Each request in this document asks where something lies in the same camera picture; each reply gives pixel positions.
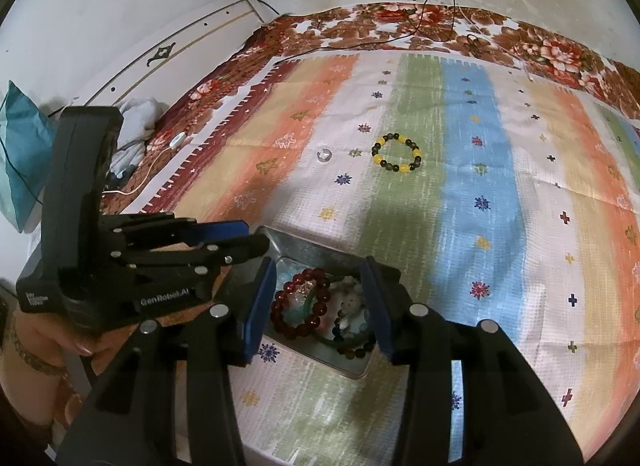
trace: yellow and black beaded bracelet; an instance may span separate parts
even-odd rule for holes
[[[380,148],[382,148],[383,144],[387,141],[391,141],[391,139],[395,139],[405,145],[407,145],[412,150],[412,155],[414,156],[414,161],[410,164],[391,164],[387,162],[382,155],[378,154]],[[399,171],[400,173],[409,173],[410,171],[415,170],[420,167],[422,164],[422,152],[420,152],[420,147],[415,144],[414,141],[408,139],[406,135],[400,135],[398,132],[396,133],[387,133],[382,137],[378,137],[376,139],[376,143],[371,147],[371,155],[373,156],[373,164],[380,164],[384,169],[389,171]]]

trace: fingernail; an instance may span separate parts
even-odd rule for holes
[[[85,345],[81,341],[78,341],[78,343],[76,343],[76,347],[78,347],[78,350],[82,353],[83,356],[91,356],[92,354],[94,354],[94,351],[92,351],[87,345]]]

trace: red beaded bracelet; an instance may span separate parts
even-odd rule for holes
[[[296,287],[312,280],[316,282],[316,289],[318,289],[316,293],[318,301],[312,308],[313,314],[309,314],[305,318],[305,322],[297,327],[285,323],[283,311],[289,306],[289,295],[296,292]],[[276,293],[275,300],[271,304],[271,323],[273,323],[275,331],[278,334],[284,334],[288,340],[294,340],[297,337],[304,338],[311,334],[313,329],[317,329],[320,326],[320,317],[326,314],[326,303],[329,300],[331,300],[329,279],[326,277],[324,270],[317,267],[315,269],[305,269],[302,273],[295,274],[292,281],[285,283],[282,286],[282,290]]]

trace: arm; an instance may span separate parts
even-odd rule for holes
[[[31,435],[42,442],[49,434],[64,373],[63,349],[90,356],[95,339],[54,314],[26,314],[16,309],[2,348],[0,387]]]

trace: teal pillow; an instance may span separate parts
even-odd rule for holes
[[[0,107],[0,212],[20,232],[47,181],[54,136],[49,119],[9,81]]]

